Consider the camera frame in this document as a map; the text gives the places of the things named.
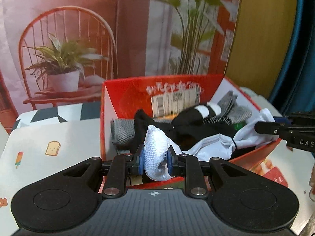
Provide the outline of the person's right hand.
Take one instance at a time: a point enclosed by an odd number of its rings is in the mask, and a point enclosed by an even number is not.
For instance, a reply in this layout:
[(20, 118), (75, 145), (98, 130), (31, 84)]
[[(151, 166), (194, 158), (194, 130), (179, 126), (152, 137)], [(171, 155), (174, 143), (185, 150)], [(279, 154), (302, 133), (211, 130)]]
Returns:
[(311, 187), (311, 190), (309, 192), (309, 197), (313, 202), (315, 202), (315, 164), (312, 168), (311, 178), (309, 180), (309, 186)]

